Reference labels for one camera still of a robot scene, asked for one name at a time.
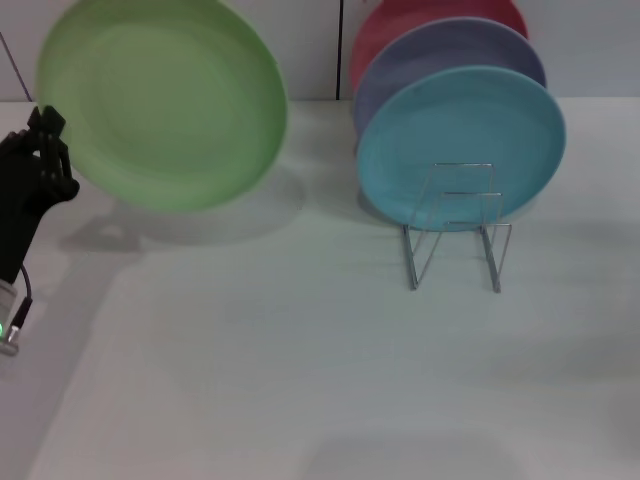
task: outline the white wall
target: white wall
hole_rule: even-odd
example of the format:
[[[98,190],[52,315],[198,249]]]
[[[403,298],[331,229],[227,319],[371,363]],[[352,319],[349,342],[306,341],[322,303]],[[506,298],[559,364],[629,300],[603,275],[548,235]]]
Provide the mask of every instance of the white wall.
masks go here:
[[[33,85],[42,40],[74,0],[3,0],[0,31]],[[358,28],[379,0],[344,0],[342,95]],[[285,72],[293,98],[334,98],[340,0],[228,0],[256,26]],[[516,0],[558,96],[640,95],[639,0]],[[0,60],[0,100],[21,91]]]
[[[75,0],[0,0],[0,31],[33,88],[46,33]],[[273,51],[293,98],[335,98],[339,0],[226,0]],[[22,100],[0,61],[0,100]]]

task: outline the wire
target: wire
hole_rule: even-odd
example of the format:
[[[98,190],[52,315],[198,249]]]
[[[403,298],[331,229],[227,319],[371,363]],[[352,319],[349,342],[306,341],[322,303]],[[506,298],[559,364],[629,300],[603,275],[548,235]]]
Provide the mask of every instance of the wire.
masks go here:
[[[340,14],[338,16],[338,65],[336,68],[336,100],[340,100],[342,80],[342,37],[344,30],[344,0],[340,0]]]
[[[22,90],[24,91],[24,94],[27,97],[27,100],[29,100],[30,102],[33,102],[33,98],[31,98],[31,94],[29,93],[29,89],[27,88],[27,85],[24,83],[24,80],[22,79],[22,75],[20,75],[20,70],[18,70],[18,65],[16,64],[16,61],[13,59],[13,55],[11,54],[11,50],[9,50],[9,45],[7,45],[7,42],[4,39],[4,35],[2,35],[2,32],[0,32],[0,42],[2,42],[2,46],[4,47],[4,51],[7,52],[7,57],[9,57],[9,62],[11,62],[11,66],[13,67],[13,71],[16,74],[16,77],[18,77],[18,81],[20,82],[20,86],[22,87]]]
[[[29,274],[27,273],[27,269],[24,265],[20,266],[20,271],[22,272],[22,276],[24,277],[24,284],[27,287],[27,298],[32,299],[33,295],[31,292],[31,280],[29,279]]]

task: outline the white table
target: white table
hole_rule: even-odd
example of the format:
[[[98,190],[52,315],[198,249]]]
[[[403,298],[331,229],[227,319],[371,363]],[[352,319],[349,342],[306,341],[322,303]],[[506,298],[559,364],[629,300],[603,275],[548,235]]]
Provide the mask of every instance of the white table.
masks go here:
[[[501,295],[472,234],[410,292],[346,103],[292,106],[261,187],[195,217],[86,182],[43,221],[2,480],[637,480],[640,99],[562,101]],[[0,107],[0,132],[28,104]]]

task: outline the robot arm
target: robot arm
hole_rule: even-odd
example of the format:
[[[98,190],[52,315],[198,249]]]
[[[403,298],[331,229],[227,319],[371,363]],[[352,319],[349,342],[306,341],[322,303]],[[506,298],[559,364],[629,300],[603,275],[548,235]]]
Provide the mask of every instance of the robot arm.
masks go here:
[[[53,107],[45,107],[42,113],[36,107],[28,130],[11,132],[0,142],[0,326],[4,330],[0,353],[11,334],[11,340],[17,340],[31,305],[28,296],[8,324],[15,299],[12,285],[40,220],[51,207],[73,200],[80,190],[72,177],[69,149],[60,139],[65,123]]]

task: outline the stacked plates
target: stacked plates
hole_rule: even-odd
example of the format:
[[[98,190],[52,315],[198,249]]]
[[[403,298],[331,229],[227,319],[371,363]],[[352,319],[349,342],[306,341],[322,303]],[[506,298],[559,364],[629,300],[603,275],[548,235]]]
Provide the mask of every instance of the stacked plates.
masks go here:
[[[385,0],[373,12],[351,76],[360,182],[382,213],[433,230],[480,223],[477,197],[441,201],[442,192],[501,192],[509,214],[549,182],[565,127],[526,33],[508,0]],[[492,164],[493,178],[433,174],[434,164],[460,163]]]

